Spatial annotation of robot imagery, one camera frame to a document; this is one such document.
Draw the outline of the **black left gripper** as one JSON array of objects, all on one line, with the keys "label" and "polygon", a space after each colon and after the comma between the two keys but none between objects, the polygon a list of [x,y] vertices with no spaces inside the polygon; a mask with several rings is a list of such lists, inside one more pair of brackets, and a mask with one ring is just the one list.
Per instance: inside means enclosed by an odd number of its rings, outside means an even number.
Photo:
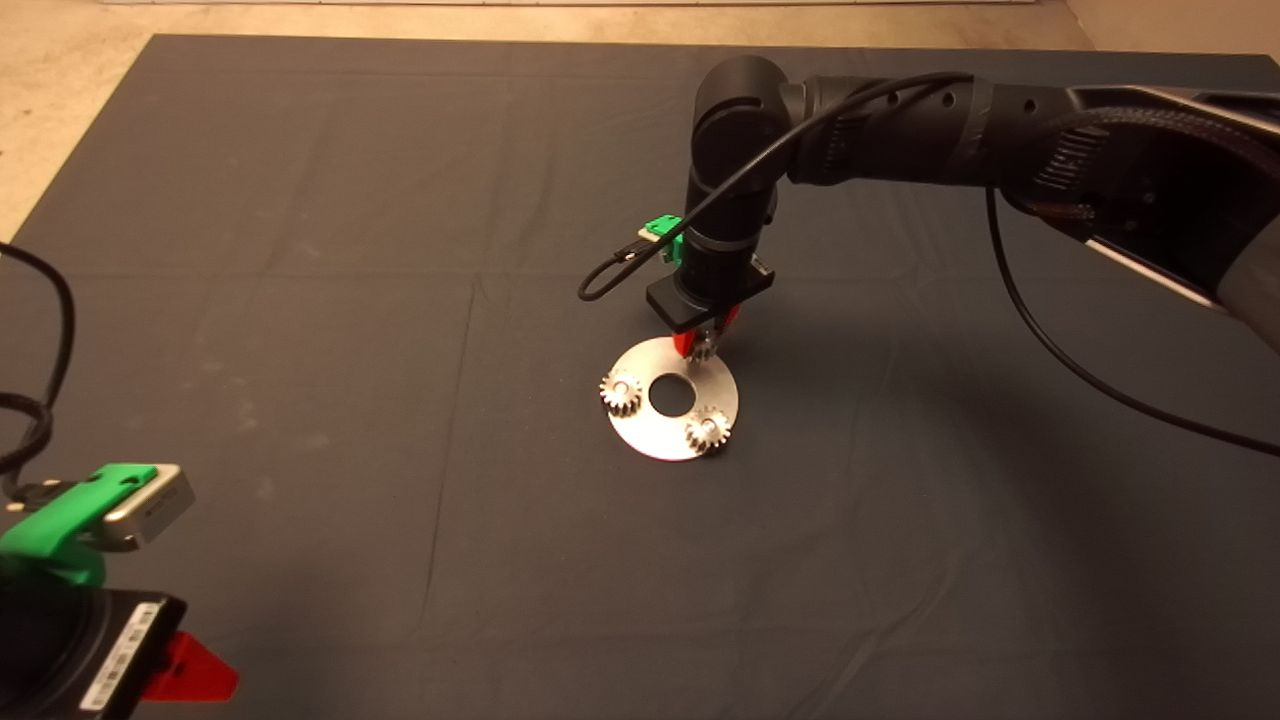
[{"label": "black left gripper", "polygon": [[188,632],[188,603],[152,591],[91,594],[86,657],[73,664],[73,719],[128,719],[143,702],[228,702],[241,675]]}]

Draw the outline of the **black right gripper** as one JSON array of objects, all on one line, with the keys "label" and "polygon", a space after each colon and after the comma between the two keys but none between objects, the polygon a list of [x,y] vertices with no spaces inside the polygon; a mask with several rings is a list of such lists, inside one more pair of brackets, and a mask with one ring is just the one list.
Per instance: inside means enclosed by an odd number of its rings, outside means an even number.
[{"label": "black right gripper", "polygon": [[724,333],[739,316],[740,306],[774,283],[774,270],[758,256],[727,261],[696,259],[645,288],[645,300],[671,336],[675,351],[690,359],[698,346],[698,325],[721,318]]}]

